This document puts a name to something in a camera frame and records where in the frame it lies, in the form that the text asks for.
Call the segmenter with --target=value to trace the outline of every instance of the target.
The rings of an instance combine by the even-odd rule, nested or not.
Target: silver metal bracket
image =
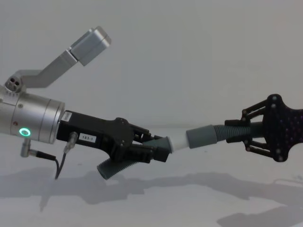
[[[100,27],[90,29],[43,70],[19,70],[5,87],[20,92],[22,87],[45,88],[66,73],[77,62],[86,66],[111,44],[110,37]]]

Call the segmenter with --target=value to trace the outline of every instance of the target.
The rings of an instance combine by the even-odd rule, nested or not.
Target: green led ring
[[[19,133],[22,135],[22,136],[30,136],[30,130],[27,129],[27,128],[22,128],[19,130]]]

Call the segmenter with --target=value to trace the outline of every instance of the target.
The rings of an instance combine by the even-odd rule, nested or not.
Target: white backdrop
[[[237,119],[272,93],[303,108],[302,8],[300,0],[0,0],[0,83],[45,67],[100,25],[109,49],[29,92],[162,136]],[[53,182],[53,163],[20,158],[21,142],[0,137],[3,227],[303,226],[302,186],[274,183],[302,179],[301,146],[283,164],[242,144],[185,149],[109,182],[96,172],[107,156],[77,147]],[[61,155],[64,143],[34,146]]]

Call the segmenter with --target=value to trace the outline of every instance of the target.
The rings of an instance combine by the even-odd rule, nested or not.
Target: table surface
[[[176,137],[186,128],[151,129]],[[166,163],[137,164],[103,180],[99,150],[76,146],[60,179],[53,162],[21,158],[22,139],[0,138],[2,227],[292,227],[303,226],[303,153],[288,161],[248,153],[241,143],[183,149]],[[65,143],[32,143],[62,154]]]

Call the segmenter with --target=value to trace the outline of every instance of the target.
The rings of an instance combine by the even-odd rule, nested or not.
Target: label sticker
[[[96,136],[92,136],[92,135],[88,135],[88,134],[84,134],[84,133],[80,133],[79,139],[83,140],[83,141],[95,143],[97,137]]]
[[[71,118],[72,113],[71,112],[65,112],[63,117],[62,117],[62,121],[68,122]]]

